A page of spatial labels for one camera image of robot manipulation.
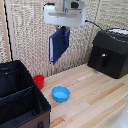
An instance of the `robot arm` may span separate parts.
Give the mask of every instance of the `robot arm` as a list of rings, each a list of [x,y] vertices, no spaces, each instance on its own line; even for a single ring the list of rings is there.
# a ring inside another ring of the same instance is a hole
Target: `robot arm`
[[[44,22],[57,26],[79,28],[85,25],[85,2],[81,0],[56,0],[55,5],[44,6]]]

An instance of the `black cable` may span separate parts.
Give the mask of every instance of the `black cable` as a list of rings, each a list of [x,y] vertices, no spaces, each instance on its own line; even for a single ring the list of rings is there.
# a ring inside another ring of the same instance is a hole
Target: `black cable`
[[[92,21],[88,21],[88,20],[85,20],[85,22],[89,22],[89,23],[92,23],[94,25],[96,25],[98,28],[100,28],[104,33],[106,33],[109,37],[111,37],[112,39],[116,40],[116,41],[120,41],[120,42],[123,42],[123,43],[128,43],[127,41],[122,41],[122,40],[118,40],[117,38],[111,36],[109,33],[107,33],[104,29],[102,29],[98,24],[92,22]]]

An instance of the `black box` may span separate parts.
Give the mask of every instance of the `black box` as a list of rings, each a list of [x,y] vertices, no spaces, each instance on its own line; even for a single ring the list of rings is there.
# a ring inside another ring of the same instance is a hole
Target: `black box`
[[[50,111],[21,61],[0,64],[0,128],[49,128]]]
[[[114,40],[106,33],[99,31],[93,41],[88,66],[118,79],[128,73],[128,36],[107,32],[125,42]]]

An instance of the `wooden surface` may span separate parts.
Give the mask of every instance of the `wooden surface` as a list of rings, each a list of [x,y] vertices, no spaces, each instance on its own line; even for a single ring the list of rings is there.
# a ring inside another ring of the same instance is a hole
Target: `wooden surface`
[[[55,86],[70,90],[68,101],[53,100]],[[42,92],[52,107],[50,128],[110,128],[128,102],[128,75],[113,79],[82,65],[46,78]]]

